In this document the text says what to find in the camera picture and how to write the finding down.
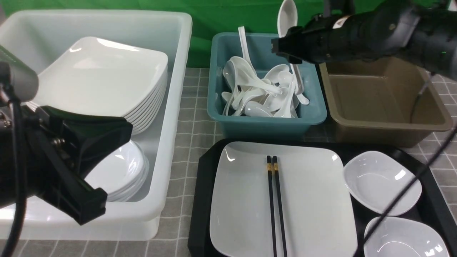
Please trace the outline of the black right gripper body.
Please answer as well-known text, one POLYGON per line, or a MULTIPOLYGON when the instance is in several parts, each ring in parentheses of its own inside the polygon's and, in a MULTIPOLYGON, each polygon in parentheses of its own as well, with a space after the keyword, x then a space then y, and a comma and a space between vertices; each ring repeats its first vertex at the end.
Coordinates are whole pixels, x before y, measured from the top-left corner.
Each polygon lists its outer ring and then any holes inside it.
POLYGON ((271 41, 271 52, 291 64, 361 59, 361 14, 315 15, 305 26, 291 26, 271 41))

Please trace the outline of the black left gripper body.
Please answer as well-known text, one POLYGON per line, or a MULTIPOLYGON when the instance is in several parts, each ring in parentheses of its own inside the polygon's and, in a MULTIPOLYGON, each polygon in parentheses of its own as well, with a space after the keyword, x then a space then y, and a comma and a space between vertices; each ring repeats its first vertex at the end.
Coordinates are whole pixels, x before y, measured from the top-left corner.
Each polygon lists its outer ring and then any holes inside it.
POLYGON ((36 196, 79 225, 105 214, 107 193, 85 181, 110 153, 129 142, 123 117, 78 115, 53 107, 22 107, 28 197, 36 196))

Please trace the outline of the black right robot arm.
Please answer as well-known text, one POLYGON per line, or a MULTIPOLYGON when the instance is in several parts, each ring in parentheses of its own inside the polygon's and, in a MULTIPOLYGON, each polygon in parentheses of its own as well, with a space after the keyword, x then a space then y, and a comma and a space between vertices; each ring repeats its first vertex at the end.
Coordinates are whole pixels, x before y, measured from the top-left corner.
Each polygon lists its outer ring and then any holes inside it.
POLYGON ((291 64, 397 57, 456 80, 456 12, 411 0, 386 0, 355 12, 352 0, 326 0, 323 13, 273 39, 272 52, 291 64))

